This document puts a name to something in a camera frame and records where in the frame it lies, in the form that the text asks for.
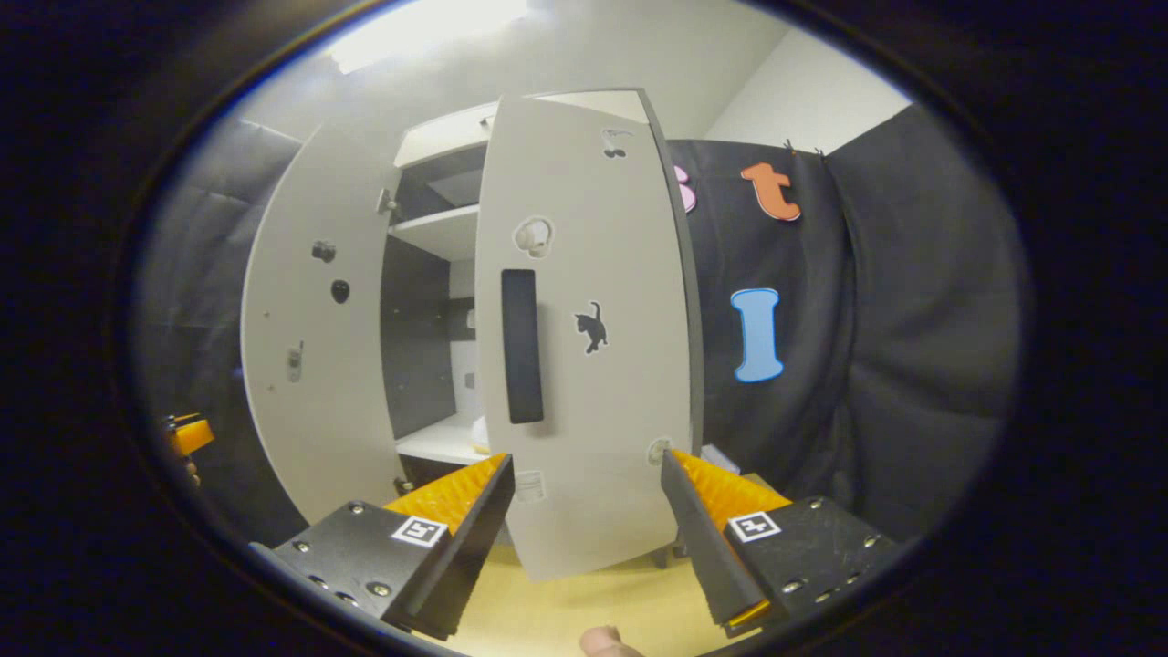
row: blue letter i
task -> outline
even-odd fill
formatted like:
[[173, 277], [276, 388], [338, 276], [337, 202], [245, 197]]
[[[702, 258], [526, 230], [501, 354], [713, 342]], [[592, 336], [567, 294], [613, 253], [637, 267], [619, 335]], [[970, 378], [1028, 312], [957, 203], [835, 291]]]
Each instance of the blue letter i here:
[[730, 296], [730, 305], [742, 314], [742, 365], [735, 376], [743, 383], [757, 383], [783, 374], [783, 364], [774, 353], [774, 306], [779, 293], [771, 289], [739, 290]]

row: finger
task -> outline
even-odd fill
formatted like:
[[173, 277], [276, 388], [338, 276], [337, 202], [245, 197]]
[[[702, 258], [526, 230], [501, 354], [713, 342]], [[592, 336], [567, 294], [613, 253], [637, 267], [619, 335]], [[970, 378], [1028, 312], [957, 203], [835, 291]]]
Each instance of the finger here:
[[588, 657], [642, 657], [620, 642], [620, 632], [611, 625], [592, 628], [580, 635], [580, 649]]

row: door handle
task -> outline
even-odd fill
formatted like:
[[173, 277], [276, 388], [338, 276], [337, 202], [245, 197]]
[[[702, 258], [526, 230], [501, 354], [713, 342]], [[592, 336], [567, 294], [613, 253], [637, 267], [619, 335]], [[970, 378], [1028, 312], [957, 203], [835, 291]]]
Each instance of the door handle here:
[[502, 270], [503, 369], [512, 424], [543, 420], [535, 271]]

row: ceiling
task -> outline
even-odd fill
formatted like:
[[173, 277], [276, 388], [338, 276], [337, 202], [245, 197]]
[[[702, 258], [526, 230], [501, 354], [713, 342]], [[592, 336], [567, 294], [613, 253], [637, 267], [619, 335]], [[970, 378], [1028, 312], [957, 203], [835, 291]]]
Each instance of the ceiling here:
[[300, 139], [328, 123], [390, 155], [405, 129], [503, 94], [644, 87], [667, 137], [701, 138], [790, 29], [731, 0], [527, 5], [493, 33], [349, 75], [308, 55], [238, 112]]

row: yellow floor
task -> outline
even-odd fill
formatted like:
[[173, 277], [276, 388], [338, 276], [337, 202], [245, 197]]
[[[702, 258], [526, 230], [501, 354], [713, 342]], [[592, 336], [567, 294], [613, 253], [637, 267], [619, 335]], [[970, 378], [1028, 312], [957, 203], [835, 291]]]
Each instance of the yellow floor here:
[[731, 643], [710, 618], [689, 559], [670, 555], [662, 570], [646, 555], [575, 578], [533, 582], [515, 549], [496, 545], [458, 634], [444, 644], [473, 657], [575, 657], [583, 655], [576, 643], [580, 632], [610, 624], [646, 657], [700, 655]]

